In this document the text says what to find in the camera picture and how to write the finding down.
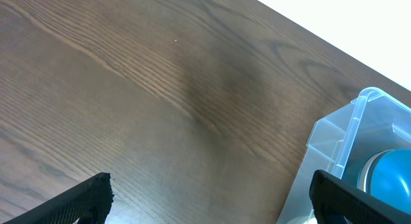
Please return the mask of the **clear plastic storage bin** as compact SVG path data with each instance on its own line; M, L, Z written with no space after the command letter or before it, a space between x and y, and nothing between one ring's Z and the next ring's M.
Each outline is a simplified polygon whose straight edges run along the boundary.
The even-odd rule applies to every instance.
M315 221L309 197L316 170L341 179L348 162L385 150L410 150L410 107L376 87L363 89L346 106L319 119L285 201L279 223Z

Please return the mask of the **cream bowl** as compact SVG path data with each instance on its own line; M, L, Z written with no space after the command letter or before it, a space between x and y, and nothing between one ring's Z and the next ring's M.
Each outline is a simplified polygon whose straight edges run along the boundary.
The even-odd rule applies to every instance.
M375 170L375 167L377 163L380 161L380 159L386 155L390 150L385 150L381 151L372 157L370 157L365 164L363 165L363 168L361 169L359 175L358 175L358 180L357 180L357 188L362 190L363 192L370 194L371 193L371 181L372 181L372 174Z

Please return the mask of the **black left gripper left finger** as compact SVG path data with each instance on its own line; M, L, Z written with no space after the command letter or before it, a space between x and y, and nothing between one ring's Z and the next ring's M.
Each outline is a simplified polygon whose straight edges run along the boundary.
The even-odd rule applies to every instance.
M109 173L98 173L6 224L104 224L114 193Z

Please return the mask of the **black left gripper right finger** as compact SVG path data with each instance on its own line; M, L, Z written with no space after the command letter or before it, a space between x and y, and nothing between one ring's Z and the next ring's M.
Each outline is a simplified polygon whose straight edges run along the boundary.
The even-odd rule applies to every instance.
M410 223L409 214L321 169L313 174L309 196L318 224Z

